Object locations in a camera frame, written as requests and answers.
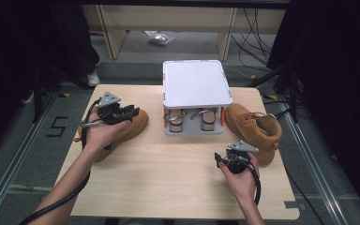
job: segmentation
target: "forearm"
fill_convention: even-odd
[[[90,146],[85,146],[81,154],[35,211],[63,199],[82,183],[87,174],[89,174],[96,158],[96,151],[92,150],[93,149]],[[31,224],[66,224],[75,201],[76,197],[61,205],[57,209],[39,217]]]
[[[247,224],[265,224],[262,215],[252,199],[237,200]]]

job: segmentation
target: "finger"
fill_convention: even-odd
[[[228,176],[231,173],[229,168],[226,165],[224,165],[224,163],[219,162],[218,166],[225,176]]]

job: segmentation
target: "white box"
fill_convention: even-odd
[[[224,107],[233,103],[223,67],[218,60],[166,61],[163,63],[164,113],[182,109],[183,131],[171,132],[165,120],[168,135],[220,134],[223,132]],[[201,116],[191,115],[203,108],[215,108],[215,129],[204,131]]]

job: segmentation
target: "white sneaker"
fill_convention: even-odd
[[[98,77],[98,72],[94,70],[91,74],[87,75],[87,81],[89,86],[97,86],[100,84],[100,78]]]

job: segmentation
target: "person's leg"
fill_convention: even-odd
[[[87,77],[89,85],[99,84],[96,64],[100,57],[92,46],[89,24],[83,16],[83,6],[53,5],[52,10],[78,74]]]

